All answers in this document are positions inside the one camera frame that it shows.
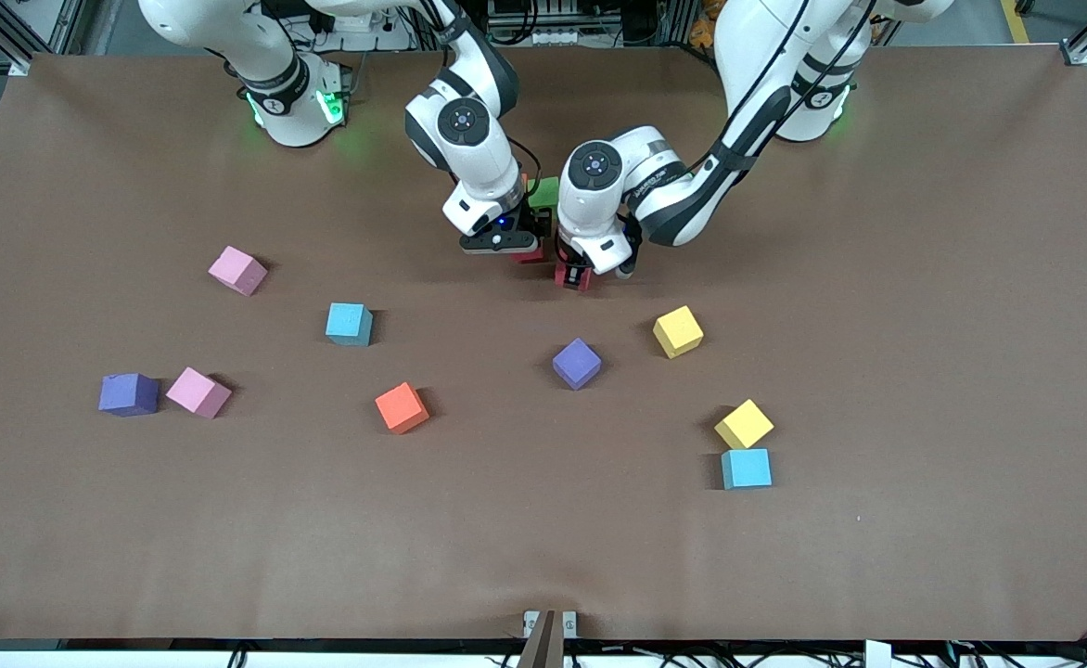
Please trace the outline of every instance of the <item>brown table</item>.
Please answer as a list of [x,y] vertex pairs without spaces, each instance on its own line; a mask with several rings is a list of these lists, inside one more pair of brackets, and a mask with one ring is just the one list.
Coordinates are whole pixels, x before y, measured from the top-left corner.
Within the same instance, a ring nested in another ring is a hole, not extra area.
[[[555,174],[724,117],[679,52],[514,51]],[[377,55],[286,150],[213,59],[38,56],[0,106],[0,635],[1070,639],[1087,627],[1087,71],[1054,47],[875,50],[823,141],[774,143],[703,238],[563,291],[466,257],[404,139],[436,56]],[[258,295],[205,267],[273,265]],[[332,301],[374,345],[323,335]],[[704,344],[663,358],[691,304]],[[605,368],[572,392],[574,337]],[[95,409],[217,373],[205,421]],[[433,420],[383,430],[403,380]],[[725,406],[775,487],[719,490]]]

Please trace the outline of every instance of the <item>floor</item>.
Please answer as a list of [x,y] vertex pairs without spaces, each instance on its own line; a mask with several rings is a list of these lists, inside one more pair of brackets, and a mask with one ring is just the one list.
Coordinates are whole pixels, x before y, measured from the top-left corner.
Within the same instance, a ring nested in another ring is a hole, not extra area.
[[[47,29],[45,16],[61,0],[28,0],[17,5],[36,29]],[[924,25],[904,25],[895,36],[895,46],[964,46],[964,43],[1003,43],[1014,41],[1005,21],[1002,3],[1011,0],[955,0],[951,8]],[[1024,17],[1029,41],[1059,41],[1087,23],[1087,0],[1037,0]],[[110,17],[95,29],[91,52],[98,54],[200,54],[165,41],[145,24],[136,0],[111,0]],[[0,77],[0,97],[4,77]]]

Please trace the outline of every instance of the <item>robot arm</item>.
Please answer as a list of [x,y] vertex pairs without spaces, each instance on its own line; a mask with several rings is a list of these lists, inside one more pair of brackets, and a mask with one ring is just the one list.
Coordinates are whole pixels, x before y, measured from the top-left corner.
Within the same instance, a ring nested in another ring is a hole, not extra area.
[[[650,126],[577,147],[560,175],[557,212],[561,253],[570,267],[574,260],[596,274],[633,270],[638,245],[629,234],[633,219],[655,244],[687,244],[786,123],[804,118],[799,123],[823,135],[844,104],[844,94],[833,90],[848,92],[848,79],[869,46],[873,2],[726,3],[717,18],[716,50],[730,114],[721,135],[696,173]],[[925,10],[938,14],[951,0],[883,2],[925,16]],[[811,74],[805,86],[797,80],[802,67]],[[827,92],[826,99],[820,92]],[[627,224],[616,214],[621,203],[629,211]]]
[[341,68],[297,54],[274,18],[251,0],[140,0],[152,29],[180,47],[216,51],[234,67],[255,121],[278,143],[307,147],[343,123]]
[[518,163],[498,118],[518,101],[518,76],[454,0],[310,0],[334,16],[360,16],[392,5],[420,12],[458,59],[437,73],[404,109],[403,128],[421,156],[458,181],[443,213],[467,252],[527,252],[538,237]]

